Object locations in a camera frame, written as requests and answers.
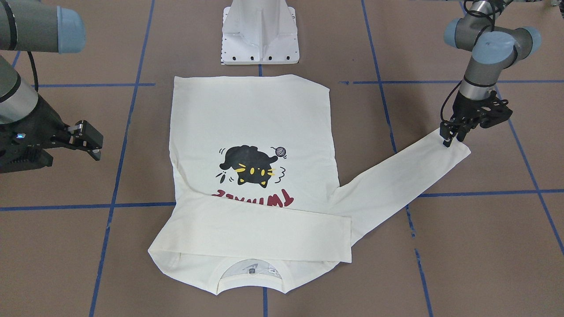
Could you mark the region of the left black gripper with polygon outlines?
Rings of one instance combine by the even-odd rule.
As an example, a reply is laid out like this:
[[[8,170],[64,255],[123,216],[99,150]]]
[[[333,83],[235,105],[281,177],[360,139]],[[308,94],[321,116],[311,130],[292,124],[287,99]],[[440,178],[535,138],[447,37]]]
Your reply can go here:
[[[459,142],[463,142],[467,133],[478,125],[481,128],[489,128],[487,112],[483,107],[488,105],[488,97],[474,100],[467,98],[461,92],[457,92],[453,102],[453,115],[446,122],[440,123],[440,136],[443,139],[443,146],[450,147],[454,133]]]

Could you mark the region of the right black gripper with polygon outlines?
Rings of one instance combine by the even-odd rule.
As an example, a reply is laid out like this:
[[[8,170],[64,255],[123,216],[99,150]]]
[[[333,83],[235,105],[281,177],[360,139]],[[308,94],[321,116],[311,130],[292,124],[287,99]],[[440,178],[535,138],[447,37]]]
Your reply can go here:
[[[23,119],[1,124],[0,137],[2,174],[51,166],[53,158],[46,152],[49,148],[83,151],[100,161],[104,140],[104,136],[86,120],[73,126],[65,124],[42,97]]]

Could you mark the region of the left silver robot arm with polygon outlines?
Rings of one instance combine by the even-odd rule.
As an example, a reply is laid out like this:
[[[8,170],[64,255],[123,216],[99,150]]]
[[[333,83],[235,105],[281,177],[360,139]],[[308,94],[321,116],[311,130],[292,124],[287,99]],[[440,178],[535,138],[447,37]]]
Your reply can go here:
[[[473,0],[465,16],[451,21],[444,41],[453,48],[471,53],[463,79],[451,91],[455,96],[453,114],[440,114],[443,145],[462,142],[472,129],[484,129],[508,121],[513,111],[495,90],[501,72],[540,48],[542,37],[533,27],[507,29],[496,20],[509,6],[509,0]]]

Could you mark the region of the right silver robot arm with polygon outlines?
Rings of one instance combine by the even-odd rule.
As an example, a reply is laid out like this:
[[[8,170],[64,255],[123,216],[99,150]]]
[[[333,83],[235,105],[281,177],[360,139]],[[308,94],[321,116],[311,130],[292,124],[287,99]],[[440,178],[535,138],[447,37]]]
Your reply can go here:
[[[0,171],[3,174],[50,167],[51,148],[101,158],[103,135],[86,120],[68,125],[38,92],[34,52],[79,53],[86,28],[79,13],[39,0],[3,0],[0,48],[26,52],[33,74],[28,84],[5,58],[0,60]]]

